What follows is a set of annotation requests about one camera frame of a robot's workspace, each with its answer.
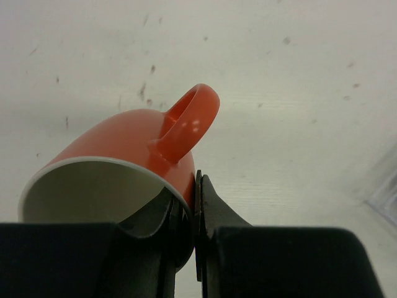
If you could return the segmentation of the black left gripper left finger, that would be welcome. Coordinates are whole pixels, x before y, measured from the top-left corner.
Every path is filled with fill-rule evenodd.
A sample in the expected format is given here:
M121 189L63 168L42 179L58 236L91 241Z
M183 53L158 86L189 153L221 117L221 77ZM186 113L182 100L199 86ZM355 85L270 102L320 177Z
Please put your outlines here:
M1 296L172 297L180 212L163 189L120 223L4 223Z

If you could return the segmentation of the orange mug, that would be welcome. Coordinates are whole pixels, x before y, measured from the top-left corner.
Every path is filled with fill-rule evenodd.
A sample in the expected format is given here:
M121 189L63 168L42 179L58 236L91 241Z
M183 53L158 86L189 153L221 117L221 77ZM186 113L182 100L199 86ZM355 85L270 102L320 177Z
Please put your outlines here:
M167 111L133 109L103 120L34 174L20 195L19 221L121 222L168 190L187 232L177 264L182 268L194 249L192 149L219 108L218 94L197 84Z

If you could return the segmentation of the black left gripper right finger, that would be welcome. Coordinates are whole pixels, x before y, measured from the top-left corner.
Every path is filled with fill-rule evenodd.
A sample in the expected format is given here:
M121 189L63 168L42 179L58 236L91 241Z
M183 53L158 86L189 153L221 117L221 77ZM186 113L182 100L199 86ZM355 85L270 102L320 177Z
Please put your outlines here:
M194 241L204 297L383 297L352 232L250 225L202 173L195 182Z

